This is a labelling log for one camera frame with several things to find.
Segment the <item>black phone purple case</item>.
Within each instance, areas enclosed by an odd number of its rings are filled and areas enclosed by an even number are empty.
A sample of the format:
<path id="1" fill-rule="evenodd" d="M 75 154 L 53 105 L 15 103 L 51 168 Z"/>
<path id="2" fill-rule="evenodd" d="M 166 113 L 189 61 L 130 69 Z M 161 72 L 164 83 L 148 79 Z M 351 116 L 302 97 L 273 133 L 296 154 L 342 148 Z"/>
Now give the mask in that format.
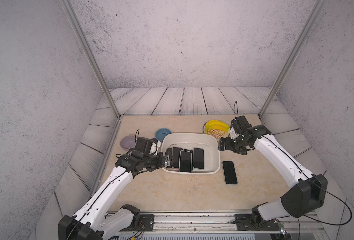
<path id="1" fill-rule="evenodd" d="M 177 147 L 172 148 L 172 167 L 174 169 L 178 169 L 180 166 L 180 153 L 182 150 L 183 150 L 182 148 L 177 148 Z"/>

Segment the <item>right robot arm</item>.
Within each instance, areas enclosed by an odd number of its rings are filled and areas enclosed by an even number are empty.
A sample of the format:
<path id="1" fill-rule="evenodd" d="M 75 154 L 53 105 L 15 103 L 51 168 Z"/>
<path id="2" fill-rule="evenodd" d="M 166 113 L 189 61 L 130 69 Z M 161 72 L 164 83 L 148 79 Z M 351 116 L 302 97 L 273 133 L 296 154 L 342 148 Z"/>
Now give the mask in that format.
<path id="1" fill-rule="evenodd" d="M 229 137 L 220 138 L 219 151 L 226 150 L 240 155 L 246 155 L 250 150 L 259 151 L 290 188 L 278 200 L 252 209 L 252 219 L 257 225 L 287 216 L 299 218 L 324 205 L 328 180 L 303 167 L 265 126 L 232 130 Z"/>

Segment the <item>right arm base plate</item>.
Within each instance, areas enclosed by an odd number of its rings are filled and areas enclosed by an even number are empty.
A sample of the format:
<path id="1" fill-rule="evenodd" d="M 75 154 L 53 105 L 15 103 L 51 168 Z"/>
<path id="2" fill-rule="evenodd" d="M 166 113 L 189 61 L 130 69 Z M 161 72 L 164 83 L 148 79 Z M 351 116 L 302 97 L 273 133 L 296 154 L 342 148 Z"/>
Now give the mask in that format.
<path id="1" fill-rule="evenodd" d="M 231 224 L 236 225 L 238 231 L 278 231 L 280 225 L 274 220 L 265 221 L 259 215 L 236 214 Z"/>

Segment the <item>black phone cream case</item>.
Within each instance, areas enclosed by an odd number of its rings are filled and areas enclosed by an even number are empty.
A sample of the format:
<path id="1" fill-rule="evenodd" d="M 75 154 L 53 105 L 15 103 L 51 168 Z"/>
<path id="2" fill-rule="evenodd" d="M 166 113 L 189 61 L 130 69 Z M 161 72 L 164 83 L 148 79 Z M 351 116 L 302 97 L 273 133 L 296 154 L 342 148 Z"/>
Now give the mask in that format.
<path id="1" fill-rule="evenodd" d="M 193 152 L 190 150 L 181 150 L 180 151 L 180 161 L 179 161 L 179 171 L 182 173 L 191 173 Z"/>

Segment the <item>black phone grey-green case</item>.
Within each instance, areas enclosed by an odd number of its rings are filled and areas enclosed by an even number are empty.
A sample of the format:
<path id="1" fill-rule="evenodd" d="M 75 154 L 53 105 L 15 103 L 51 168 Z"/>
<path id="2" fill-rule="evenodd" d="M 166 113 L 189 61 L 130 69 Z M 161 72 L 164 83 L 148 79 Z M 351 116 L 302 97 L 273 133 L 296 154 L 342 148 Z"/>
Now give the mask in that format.
<path id="1" fill-rule="evenodd" d="M 203 170 L 205 167 L 204 150 L 200 148 L 193 149 L 193 168 Z"/>

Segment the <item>black phone green case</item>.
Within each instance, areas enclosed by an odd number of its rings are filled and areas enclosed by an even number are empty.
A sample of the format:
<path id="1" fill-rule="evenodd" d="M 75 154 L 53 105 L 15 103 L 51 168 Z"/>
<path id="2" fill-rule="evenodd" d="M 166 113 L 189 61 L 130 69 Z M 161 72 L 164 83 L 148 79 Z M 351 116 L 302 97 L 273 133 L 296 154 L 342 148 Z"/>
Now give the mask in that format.
<path id="1" fill-rule="evenodd" d="M 238 180 L 237 180 L 237 174 L 236 174 L 234 163 L 231 161 L 224 161 L 222 162 L 222 166 L 223 166 L 225 183 L 227 185 L 237 185 Z"/>

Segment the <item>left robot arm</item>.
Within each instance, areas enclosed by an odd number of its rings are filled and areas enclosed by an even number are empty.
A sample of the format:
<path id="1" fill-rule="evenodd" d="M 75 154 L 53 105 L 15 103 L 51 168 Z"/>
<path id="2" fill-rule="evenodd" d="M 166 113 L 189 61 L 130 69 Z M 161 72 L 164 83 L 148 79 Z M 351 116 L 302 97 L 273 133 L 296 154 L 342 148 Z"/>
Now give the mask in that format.
<path id="1" fill-rule="evenodd" d="M 91 199 L 72 217 L 65 215 L 58 223 L 60 240 L 110 240 L 122 230 L 134 230 L 139 224 L 140 210 L 126 204 L 110 217 L 107 211 L 134 178 L 170 166 L 167 153 L 157 155 L 133 151 L 118 158 L 108 179 Z"/>

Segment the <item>white plastic storage box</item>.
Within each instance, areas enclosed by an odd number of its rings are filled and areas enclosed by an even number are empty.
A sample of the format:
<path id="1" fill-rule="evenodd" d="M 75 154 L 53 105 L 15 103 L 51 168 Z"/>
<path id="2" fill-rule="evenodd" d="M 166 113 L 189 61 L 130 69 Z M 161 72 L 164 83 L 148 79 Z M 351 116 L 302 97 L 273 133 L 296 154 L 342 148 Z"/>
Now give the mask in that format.
<path id="1" fill-rule="evenodd" d="M 158 152 L 165 153 L 169 148 L 183 148 L 193 150 L 193 148 L 200 148 L 204 150 L 204 169 L 193 169 L 190 173 L 182 173 L 177 169 L 166 168 L 165 172 L 182 175 L 212 175 L 217 173 L 221 168 L 221 155 L 218 151 L 217 140 L 210 136 L 197 133 L 172 133 L 167 135 Z"/>

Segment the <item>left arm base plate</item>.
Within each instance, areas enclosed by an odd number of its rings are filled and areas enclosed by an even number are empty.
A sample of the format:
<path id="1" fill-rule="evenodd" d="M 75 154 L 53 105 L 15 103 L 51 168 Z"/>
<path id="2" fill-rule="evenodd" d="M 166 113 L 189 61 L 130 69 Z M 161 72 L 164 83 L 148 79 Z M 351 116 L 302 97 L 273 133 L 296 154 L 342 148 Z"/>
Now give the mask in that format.
<path id="1" fill-rule="evenodd" d="M 122 232 L 152 232 L 154 228 L 154 215 L 135 215 L 131 225 Z"/>

